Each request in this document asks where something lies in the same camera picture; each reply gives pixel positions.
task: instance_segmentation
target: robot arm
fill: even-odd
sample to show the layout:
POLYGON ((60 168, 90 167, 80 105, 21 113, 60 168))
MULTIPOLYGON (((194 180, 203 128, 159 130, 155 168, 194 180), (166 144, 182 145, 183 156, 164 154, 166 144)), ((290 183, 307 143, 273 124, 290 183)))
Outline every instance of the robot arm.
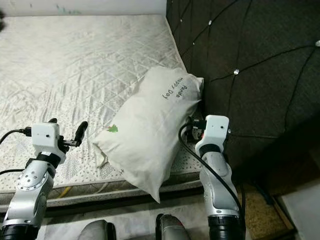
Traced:
MULTIPOLYGON (((195 151, 229 186, 237 191, 231 181, 232 171, 222 154, 229 119, 225 116, 208 115, 203 138, 195 145, 195 151)), ((204 188, 204 202, 212 240, 244 240, 245 226, 240 209, 223 184, 205 167, 200 171, 204 188)))
POLYGON ((54 185, 56 168, 66 159, 69 146, 78 147, 88 127, 83 122, 74 140, 60 136, 57 121, 34 124, 26 134, 32 137, 37 157, 30 158, 16 181, 16 191, 5 215, 1 239, 37 238, 47 208, 47 198, 54 185))

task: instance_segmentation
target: white pillow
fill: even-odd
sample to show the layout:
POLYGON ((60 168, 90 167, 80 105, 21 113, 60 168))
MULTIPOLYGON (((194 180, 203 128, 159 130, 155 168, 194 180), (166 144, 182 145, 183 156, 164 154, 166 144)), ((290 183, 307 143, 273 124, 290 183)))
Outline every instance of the white pillow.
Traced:
POLYGON ((108 129, 94 139, 99 164, 107 160, 125 180, 160 202, 179 150, 178 130, 201 100, 203 78, 181 68, 153 67, 108 129))

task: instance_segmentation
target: mattress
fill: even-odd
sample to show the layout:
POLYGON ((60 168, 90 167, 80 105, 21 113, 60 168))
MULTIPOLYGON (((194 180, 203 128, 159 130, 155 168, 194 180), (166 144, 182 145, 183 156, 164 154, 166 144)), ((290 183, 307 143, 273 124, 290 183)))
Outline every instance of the mattress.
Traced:
MULTIPOLYGON (((81 147, 56 169, 48 206, 146 194, 108 163, 97 167, 92 141, 106 128, 149 68, 185 68, 160 15, 6 17, 0 32, 0 136, 57 118, 74 137, 88 121, 81 147)), ((0 145, 0 171, 34 157, 31 139, 14 133, 0 145)), ((198 187, 200 165, 183 149, 161 191, 198 187)), ((19 173, 0 175, 0 209, 19 173)))

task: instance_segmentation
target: tufted headboard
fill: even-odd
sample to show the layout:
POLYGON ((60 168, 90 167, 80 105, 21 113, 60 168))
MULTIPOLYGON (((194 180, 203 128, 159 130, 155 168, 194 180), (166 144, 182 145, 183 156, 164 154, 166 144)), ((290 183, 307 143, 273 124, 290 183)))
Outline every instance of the tufted headboard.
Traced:
POLYGON ((225 115, 235 176, 257 175, 320 142, 320 1, 168 0, 204 115, 225 115))

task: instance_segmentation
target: yellow cable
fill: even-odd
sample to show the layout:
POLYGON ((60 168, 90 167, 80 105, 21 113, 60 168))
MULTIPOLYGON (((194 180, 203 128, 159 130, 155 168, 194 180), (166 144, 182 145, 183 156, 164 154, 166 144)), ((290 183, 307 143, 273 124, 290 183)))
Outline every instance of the yellow cable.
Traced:
POLYGON ((57 198, 58 199, 63 198, 71 189, 72 189, 72 186, 67 186, 57 198))

